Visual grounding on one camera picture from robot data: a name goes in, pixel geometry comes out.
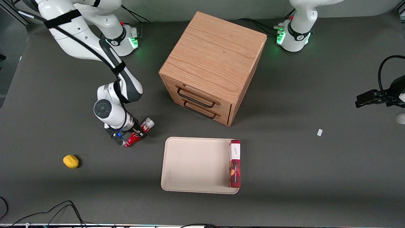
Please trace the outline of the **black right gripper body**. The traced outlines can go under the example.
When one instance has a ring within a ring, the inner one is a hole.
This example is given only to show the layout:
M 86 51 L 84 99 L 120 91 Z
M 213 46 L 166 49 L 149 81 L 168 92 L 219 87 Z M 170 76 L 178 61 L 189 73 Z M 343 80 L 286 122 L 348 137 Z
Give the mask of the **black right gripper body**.
M 110 138 L 120 146 L 133 146 L 135 143 L 141 140 L 139 137 L 139 131 L 133 131 L 133 128 L 123 131 L 114 129 L 105 123 L 104 129 L 109 134 Z

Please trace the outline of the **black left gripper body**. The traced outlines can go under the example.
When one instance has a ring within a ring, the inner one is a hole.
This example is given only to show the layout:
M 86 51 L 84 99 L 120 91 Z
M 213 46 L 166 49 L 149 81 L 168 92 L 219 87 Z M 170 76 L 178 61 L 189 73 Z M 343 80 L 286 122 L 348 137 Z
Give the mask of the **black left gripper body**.
M 400 95 L 405 89 L 405 76 L 401 76 L 395 79 L 388 89 L 384 90 L 391 102 L 387 102 L 386 106 L 398 106 L 400 108 L 405 107 L 405 102 L 400 99 Z

